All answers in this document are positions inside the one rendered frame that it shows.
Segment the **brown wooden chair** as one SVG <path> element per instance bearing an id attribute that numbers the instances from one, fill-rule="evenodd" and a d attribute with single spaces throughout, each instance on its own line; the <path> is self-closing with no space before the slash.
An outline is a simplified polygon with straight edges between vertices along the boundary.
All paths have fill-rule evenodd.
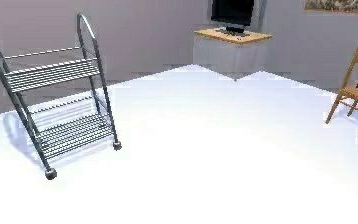
<path id="1" fill-rule="evenodd" d="M 351 116 L 353 111 L 358 111 L 358 89 L 356 88 L 356 85 L 349 86 L 348 81 L 350 78 L 350 75 L 353 72 L 353 69 L 355 65 L 358 64 L 358 46 L 355 50 L 355 53 L 353 54 L 353 57 L 351 59 L 351 62 L 348 66 L 348 69 L 346 71 L 346 74 L 342 80 L 342 84 L 339 88 L 338 94 L 331 106 L 331 109 L 327 115 L 327 118 L 325 119 L 325 123 L 328 124 L 334 112 L 336 111 L 339 104 L 342 104 L 346 107 L 349 107 L 349 111 L 347 112 L 347 116 Z"/>

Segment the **framed wall picture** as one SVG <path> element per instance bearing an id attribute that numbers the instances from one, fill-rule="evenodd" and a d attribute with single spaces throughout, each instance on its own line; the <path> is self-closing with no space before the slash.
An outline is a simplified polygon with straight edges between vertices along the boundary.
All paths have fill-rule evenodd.
<path id="1" fill-rule="evenodd" d="M 358 14 L 358 0 L 306 0 L 304 9 Z"/>

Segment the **white cabinet with wooden top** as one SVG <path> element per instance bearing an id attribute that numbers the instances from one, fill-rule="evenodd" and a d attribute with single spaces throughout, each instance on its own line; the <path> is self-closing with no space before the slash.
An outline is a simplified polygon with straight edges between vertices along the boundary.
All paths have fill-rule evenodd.
<path id="1" fill-rule="evenodd" d="M 233 33 L 225 27 L 196 30 L 193 63 L 237 81 L 265 69 L 272 38 L 252 31 Z"/>

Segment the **black television set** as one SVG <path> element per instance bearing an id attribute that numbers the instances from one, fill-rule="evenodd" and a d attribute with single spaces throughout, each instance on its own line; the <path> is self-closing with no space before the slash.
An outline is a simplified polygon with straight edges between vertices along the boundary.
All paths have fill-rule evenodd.
<path id="1" fill-rule="evenodd" d="M 255 0 L 212 0 L 211 20 L 227 23 L 229 32 L 243 33 L 251 24 Z"/>

